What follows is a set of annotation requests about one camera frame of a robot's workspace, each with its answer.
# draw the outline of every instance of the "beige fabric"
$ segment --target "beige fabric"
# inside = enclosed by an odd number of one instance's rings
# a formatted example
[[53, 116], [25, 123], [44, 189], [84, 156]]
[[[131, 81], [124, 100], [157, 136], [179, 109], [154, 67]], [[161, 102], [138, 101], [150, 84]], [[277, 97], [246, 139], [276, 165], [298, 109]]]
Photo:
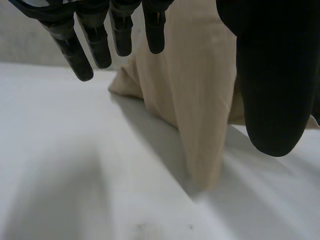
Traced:
[[[176, 126], [189, 173], [209, 189], [221, 171], [227, 124], [244, 124], [235, 85], [236, 37], [214, 0], [175, 0], [166, 18], [164, 51], [150, 53], [144, 39], [109, 90], [144, 99], [150, 112]], [[314, 119], [309, 125], [318, 126]]]

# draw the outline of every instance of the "white surface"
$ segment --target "white surface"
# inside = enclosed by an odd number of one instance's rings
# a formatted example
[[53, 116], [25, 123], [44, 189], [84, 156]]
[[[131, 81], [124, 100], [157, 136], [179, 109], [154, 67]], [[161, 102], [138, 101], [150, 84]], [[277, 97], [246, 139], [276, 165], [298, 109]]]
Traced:
[[111, 97], [114, 75], [0, 64], [0, 239], [319, 239], [319, 132], [273, 158], [231, 126], [195, 195], [178, 131]]

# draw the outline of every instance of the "black rubber gripper pad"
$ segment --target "black rubber gripper pad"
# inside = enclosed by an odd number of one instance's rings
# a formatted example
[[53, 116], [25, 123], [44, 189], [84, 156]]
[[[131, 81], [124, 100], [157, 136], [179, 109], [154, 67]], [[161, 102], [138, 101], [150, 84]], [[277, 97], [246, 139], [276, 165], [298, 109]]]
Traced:
[[301, 138], [313, 107], [320, 1], [217, 0], [217, 8], [237, 36], [248, 135], [259, 151], [284, 156]]

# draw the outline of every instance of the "black object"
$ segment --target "black object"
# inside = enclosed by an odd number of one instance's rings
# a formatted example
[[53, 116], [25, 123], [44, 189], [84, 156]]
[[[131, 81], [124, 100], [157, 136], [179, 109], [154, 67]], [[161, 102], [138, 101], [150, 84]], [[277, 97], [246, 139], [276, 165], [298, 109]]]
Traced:
[[[131, 15], [141, 0], [9, 0], [27, 17], [37, 19], [50, 33], [75, 75], [81, 81], [93, 77], [93, 70], [74, 31], [76, 13], [95, 64], [108, 68], [111, 55], [104, 20], [109, 12], [115, 49], [119, 56], [132, 51]], [[173, 0], [142, 0], [146, 35], [152, 53], [162, 52], [165, 46], [165, 11]]]
[[320, 67], [319, 0], [217, 0], [237, 36], [236, 67], [253, 145], [280, 157], [301, 138]]

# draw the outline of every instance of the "beige cloth bag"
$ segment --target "beige cloth bag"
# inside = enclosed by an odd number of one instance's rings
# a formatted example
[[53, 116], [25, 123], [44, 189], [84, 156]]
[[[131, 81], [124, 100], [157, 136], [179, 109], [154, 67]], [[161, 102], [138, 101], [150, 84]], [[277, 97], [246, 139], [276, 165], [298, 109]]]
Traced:
[[[215, 0], [175, 0], [166, 12], [165, 49], [150, 53], [144, 38], [109, 90], [144, 99], [148, 111], [176, 126], [187, 168], [201, 189], [221, 171], [227, 124], [244, 125], [236, 80], [236, 37]], [[313, 118], [308, 126], [319, 127]]]

